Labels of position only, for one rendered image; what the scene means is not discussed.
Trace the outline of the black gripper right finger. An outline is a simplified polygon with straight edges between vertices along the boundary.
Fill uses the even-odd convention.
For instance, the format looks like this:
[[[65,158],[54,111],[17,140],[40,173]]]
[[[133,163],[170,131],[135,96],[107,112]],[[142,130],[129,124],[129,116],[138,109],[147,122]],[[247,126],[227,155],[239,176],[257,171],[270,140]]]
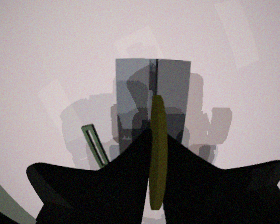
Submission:
[[[219,168],[192,153],[167,133],[164,192],[166,224],[202,224],[217,201],[280,182],[280,159]]]

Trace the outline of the gold coin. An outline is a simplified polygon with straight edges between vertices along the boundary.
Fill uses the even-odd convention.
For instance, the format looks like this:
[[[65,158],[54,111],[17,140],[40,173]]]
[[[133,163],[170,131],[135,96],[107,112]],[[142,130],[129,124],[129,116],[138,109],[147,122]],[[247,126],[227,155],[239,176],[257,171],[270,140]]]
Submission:
[[[160,209],[166,188],[167,123],[164,101],[152,96],[150,128],[152,134],[149,198],[151,211]]]

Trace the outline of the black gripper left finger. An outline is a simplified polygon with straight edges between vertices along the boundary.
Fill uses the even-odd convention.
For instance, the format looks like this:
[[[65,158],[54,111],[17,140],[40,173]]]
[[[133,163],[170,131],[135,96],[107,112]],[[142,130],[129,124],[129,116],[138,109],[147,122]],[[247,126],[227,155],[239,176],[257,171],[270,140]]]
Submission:
[[[124,224],[141,224],[151,147],[151,128],[144,129],[114,161],[95,171],[37,162],[27,166],[26,176],[42,203],[115,214]]]

